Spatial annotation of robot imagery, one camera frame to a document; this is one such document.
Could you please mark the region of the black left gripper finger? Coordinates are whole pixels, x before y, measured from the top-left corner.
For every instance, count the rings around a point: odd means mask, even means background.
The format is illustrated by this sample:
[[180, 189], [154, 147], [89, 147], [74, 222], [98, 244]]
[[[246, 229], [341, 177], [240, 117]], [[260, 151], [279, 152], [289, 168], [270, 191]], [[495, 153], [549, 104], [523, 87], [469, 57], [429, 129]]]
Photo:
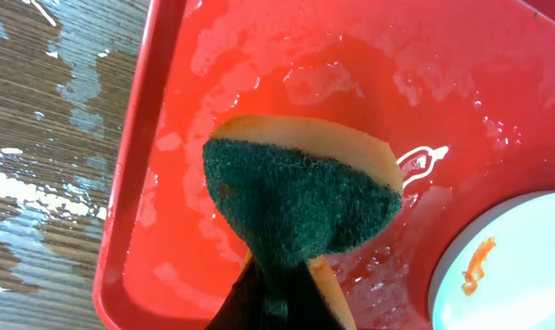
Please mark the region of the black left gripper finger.
[[207, 330], [344, 328], [344, 293], [324, 258], [301, 263], [273, 298], [254, 259], [247, 260]]

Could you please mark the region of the orange green sponge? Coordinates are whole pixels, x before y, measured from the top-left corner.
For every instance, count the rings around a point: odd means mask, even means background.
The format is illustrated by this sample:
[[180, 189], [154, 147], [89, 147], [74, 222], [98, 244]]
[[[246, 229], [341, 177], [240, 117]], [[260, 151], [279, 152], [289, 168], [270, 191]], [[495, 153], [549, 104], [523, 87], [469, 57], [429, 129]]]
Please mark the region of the orange green sponge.
[[402, 205], [403, 174], [390, 146], [323, 119], [233, 117], [204, 144], [203, 166], [216, 209], [272, 298], [284, 297], [301, 263], [360, 247]]

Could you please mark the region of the white plate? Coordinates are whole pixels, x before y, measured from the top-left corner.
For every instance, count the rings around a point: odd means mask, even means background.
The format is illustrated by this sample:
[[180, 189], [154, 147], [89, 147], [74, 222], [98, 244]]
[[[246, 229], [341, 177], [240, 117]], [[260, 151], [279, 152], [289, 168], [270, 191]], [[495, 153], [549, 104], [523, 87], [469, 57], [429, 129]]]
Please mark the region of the white plate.
[[473, 220], [439, 260], [427, 302], [435, 329], [555, 330], [555, 192]]

